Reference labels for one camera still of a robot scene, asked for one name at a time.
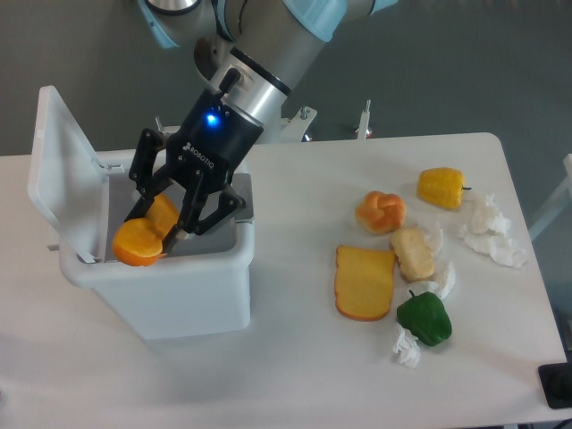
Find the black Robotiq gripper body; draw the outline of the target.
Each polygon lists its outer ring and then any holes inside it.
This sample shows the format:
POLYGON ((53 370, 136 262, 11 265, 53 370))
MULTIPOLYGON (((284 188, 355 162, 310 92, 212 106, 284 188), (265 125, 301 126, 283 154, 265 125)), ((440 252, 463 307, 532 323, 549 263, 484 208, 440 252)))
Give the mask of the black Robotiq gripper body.
POLYGON ((231 184, 232 175, 263 132, 210 92, 204 90, 166 144, 170 177, 188 188, 201 172, 202 192, 231 184))

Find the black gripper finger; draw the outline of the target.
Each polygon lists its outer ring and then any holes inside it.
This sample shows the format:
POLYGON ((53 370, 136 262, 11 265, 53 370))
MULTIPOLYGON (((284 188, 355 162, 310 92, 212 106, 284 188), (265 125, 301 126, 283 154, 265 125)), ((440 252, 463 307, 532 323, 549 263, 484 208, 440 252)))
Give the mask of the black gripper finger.
POLYGON ((179 240, 177 236, 180 232, 203 235, 245 208, 245 198, 234 190, 225 175, 220 180, 205 172, 192 172, 183 181, 182 174, 176 175, 174 179, 185 189, 185 194, 178 221, 163 238, 164 253, 172 251, 179 240), (219 193, 217 208, 207 217, 200 218, 208 198, 214 193, 219 193))
POLYGON ((183 162, 178 155, 171 153, 179 136, 178 130, 163 133, 144 129, 141 132, 129 171, 129 178, 136 183, 140 197, 127 214, 125 222, 144 217, 153 205, 155 197, 171 186, 182 171, 183 162), (154 171, 157 155, 163 150, 166 151, 165 164, 154 171))

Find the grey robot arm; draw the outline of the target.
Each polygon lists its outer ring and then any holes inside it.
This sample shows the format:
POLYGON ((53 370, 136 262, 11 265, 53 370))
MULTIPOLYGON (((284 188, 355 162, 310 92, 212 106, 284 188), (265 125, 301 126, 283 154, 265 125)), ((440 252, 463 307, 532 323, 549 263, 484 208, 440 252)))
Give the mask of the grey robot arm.
POLYGON ((201 235, 244 209, 232 176, 309 65, 345 21, 385 1, 142 1, 163 48, 194 40, 207 86, 175 132, 145 129, 129 176, 140 194, 130 218, 145 216, 172 184, 184 188, 178 220, 162 245, 201 235))

